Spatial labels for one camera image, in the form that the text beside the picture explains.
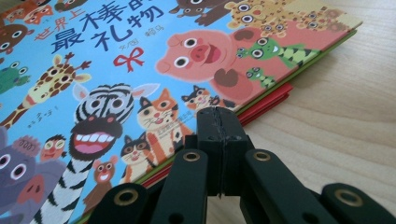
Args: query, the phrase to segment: book cover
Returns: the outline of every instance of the book cover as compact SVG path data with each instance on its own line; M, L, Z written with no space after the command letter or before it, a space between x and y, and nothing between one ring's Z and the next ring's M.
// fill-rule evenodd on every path
M169 161L196 111L247 110L360 24L318 0L26 0L2 13L0 223L81 219Z

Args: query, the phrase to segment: zebra teeth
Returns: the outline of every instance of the zebra teeth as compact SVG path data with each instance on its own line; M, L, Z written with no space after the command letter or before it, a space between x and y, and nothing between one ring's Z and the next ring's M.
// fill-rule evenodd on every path
M108 138L108 135L107 135L107 134L102 134L102 135L100 135L100 137L98 138L98 142L104 143L104 142L107 140L107 138Z
M89 141L90 142L96 142L96 140L98 140L98 138L99 138L99 134L95 133L95 134L91 135Z
M88 142L88 140L90 140L90 135L84 135L81 139L81 142Z
M113 139L114 139L113 136L109 136L109 137L107 138L107 142L111 142L111 141L113 141Z

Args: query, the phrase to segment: cartoon frog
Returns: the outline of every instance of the cartoon frog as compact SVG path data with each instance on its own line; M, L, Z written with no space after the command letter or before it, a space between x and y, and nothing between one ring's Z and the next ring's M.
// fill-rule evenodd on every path
M261 86L267 90L276 84L274 77L265 76L264 71L260 67L252 67L247 70L247 78L251 81L259 80Z
M14 86L21 86L30 81L30 76L23 76L27 72L27 67L18 69L19 62L15 62L8 68L0 71L0 94L8 91Z
M287 67L292 68L295 65L303 66L319 53L320 50L317 49L305 49L304 44L281 47L273 38L262 37L249 49L239 48L236 56L249 56L256 60L269 60L277 56Z

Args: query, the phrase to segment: cartoon animal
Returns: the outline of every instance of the cartoon animal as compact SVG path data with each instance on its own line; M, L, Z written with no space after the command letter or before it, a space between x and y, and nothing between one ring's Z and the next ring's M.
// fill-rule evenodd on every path
M50 200L46 200L35 214L34 223L58 223L60 220L65 223L69 220L93 161L106 154L122 135L121 124L132 113L134 97L150 95L157 88L158 84L146 84L132 89L121 83L112 87L99 86L91 92L81 85L73 89L80 103L69 142L72 159L51 193Z
M33 223L66 223L78 203L80 194L95 160L105 155L122 135L115 114L102 118L95 115L79 122L71 130L67 168L35 214Z
M76 84L73 95L80 101L75 113L75 122L81 122L89 115L98 117L109 113L117 114L120 123L125 122L134 109L134 99L150 96L160 85L149 83L132 88L130 85L119 83L113 86L102 85L91 92Z
M230 10L225 8L225 5L228 3L228 0L222 1L218 3L216 6L211 8L205 14L201 15L198 19L195 20L198 25L208 26L213 22L221 19L223 16L227 15Z
M124 142L125 145L122 147L120 156L122 161L126 164L126 168L120 180L120 184L132 183L136 181L137 178L156 167L154 164L155 158L152 154L149 142L146 140L145 133L142 133L136 140L125 135Z
M58 12L68 11L75 7L80 7L86 2L87 0L67 0L66 2L64 0L57 0L55 10Z
M61 156L64 158L66 156L66 152L64 151L65 141L66 139L60 134L47 139L41 149L40 161L56 160Z
M302 20L300 14L283 8L293 1L245 0L239 3L229 2L225 8L231 11L233 19L227 26L230 29L237 29L240 26L257 27L262 30L262 36L285 37L288 28L287 21Z
M197 16L197 15L201 15L202 17L205 17L206 14L204 13L204 10L206 8L215 7L223 2L224 2L224 0L211 0L211 1L177 0L177 6L175 8L173 8L172 10L170 10L169 13L176 14L182 9L183 13L180 15L177 15L179 18L184 17L184 16L192 17L192 16Z
M7 129L0 127L0 218L5 223L18 218L28 223L50 195L65 169L60 161L35 162L40 144L31 136L24 136L7 146Z
M160 97L150 101L140 98L137 120L146 129L146 139L155 156L155 165L171 157L184 143L184 136L192 131L178 119L177 101L168 89L163 89Z
M246 77L247 70L258 66L258 61L253 58L237 60L236 50L250 48L260 37L261 30L251 27L229 35L215 30L176 34L168 39L168 50L157 62L156 68L160 74L186 82L209 82L220 98L241 105L262 92L262 87ZM277 60L269 64L274 70L266 68L270 74L275 70L277 74L290 71Z
M35 85L29 89L21 104L0 123L0 126L5 126L9 129L26 111L66 90L73 81L86 82L90 80L91 75L76 74L76 71L89 68L91 62L83 62L80 66L74 67L69 63L73 56L73 53L68 53L65 56L66 61L62 63L62 56L55 55L52 60L53 66L41 75Z
M89 212L99 204L105 194L113 188L110 180L116 172L116 163L118 159L119 158L117 156L113 155L111 156L110 161L101 163L99 160L96 160L93 162L92 167L95 169L93 179L95 180L96 185L83 200L85 203L84 213Z
M24 1L22 4L19 4L3 13L1 13L1 17L10 23L14 22L15 20L23 20L26 16L26 13L32 11L33 9L37 8L37 4L34 1Z
M27 67L18 69L18 65L20 63L15 62L0 71L0 94L30 81L30 76L24 76L28 70Z
M27 24L35 24L38 25L41 22L41 19L45 16L53 15L52 7L50 5L44 5L36 8L33 11L30 11L25 17L24 22Z
M262 37L251 48L238 49L236 56L238 58L251 57L256 60L279 57L287 67L292 68L295 65L303 66L319 53L318 49L304 49L303 44L280 47L273 38Z
M199 110L209 106L222 106L226 108L235 108L236 106L234 102L220 99L217 95L212 97L210 91L196 85L193 85L193 92L190 95L183 95L181 99L188 109L195 112L194 116L196 116Z
M250 68L247 71L247 78L252 81L260 81L262 87L267 90L276 84L274 77L265 76L263 70L260 67Z
M13 48L20 43L24 37L31 35L34 30L28 30L21 24L0 25L0 53L10 54Z
M313 31L347 31L349 27L337 20L337 18L343 14L346 13L339 9L323 7L320 11L305 13L302 17L302 21L297 23L297 28L310 29Z

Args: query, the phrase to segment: cartoon monkey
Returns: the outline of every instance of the cartoon monkey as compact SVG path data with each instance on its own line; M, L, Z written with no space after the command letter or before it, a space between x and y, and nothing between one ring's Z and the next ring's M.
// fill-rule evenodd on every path
M64 158L66 156L64 151L65 140L60 134L47 139L46 144L41 149L40 161L56 160L61 156Z

